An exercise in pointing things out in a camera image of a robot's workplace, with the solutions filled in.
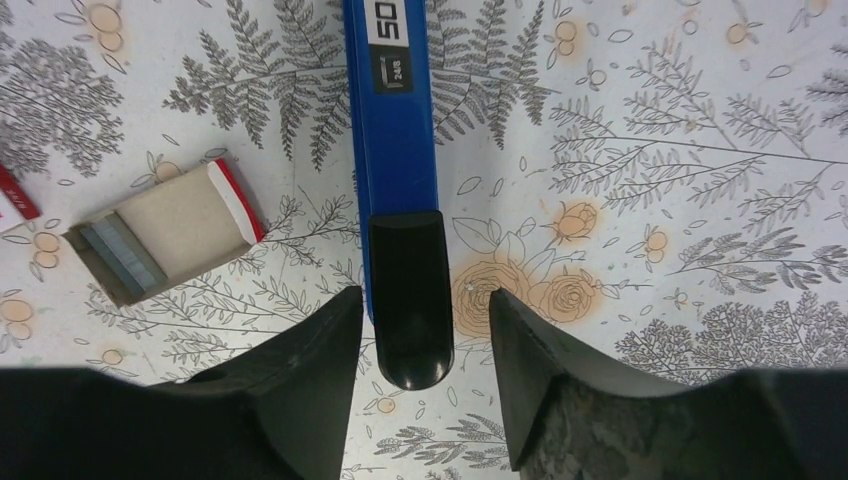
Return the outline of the staple tray with staples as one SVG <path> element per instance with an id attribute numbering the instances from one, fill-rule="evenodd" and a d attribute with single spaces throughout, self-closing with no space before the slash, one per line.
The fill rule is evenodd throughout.
<path id="1" fill-rule="evenodd" d="M 218 158 L 90 215 L 64 237 L 125 307 L 236 259 L 265 235 L 250 190 Z"/>

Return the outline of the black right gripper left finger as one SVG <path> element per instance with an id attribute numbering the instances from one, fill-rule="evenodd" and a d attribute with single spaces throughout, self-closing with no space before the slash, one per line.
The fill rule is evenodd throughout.
<path id="1" fill-rule="evenodd" d="M 348 287 L 182 383 L 89 368 L 1 372 L 5 479 L 336 479 L 363 324 Z"/>

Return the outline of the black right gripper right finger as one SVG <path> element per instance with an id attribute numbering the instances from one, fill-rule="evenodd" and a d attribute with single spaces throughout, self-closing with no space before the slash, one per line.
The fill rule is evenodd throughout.
<path id="1" fill-rule="evenodd" d="M 511 468 L 524 479 L 843 479 L 845 369 L 701 386 L 630 367 L 505 289 L 489 302 Z"/>

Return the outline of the blue stapler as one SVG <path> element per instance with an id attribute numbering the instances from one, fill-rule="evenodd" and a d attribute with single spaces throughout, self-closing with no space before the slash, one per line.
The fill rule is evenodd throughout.
<path id="1" fill-rule="evenodd" d="M 342 5 L 365 296 L 379 369 L 430 388 L 454 358 L 439 208 L 426 9 L 421 1 Z"/>

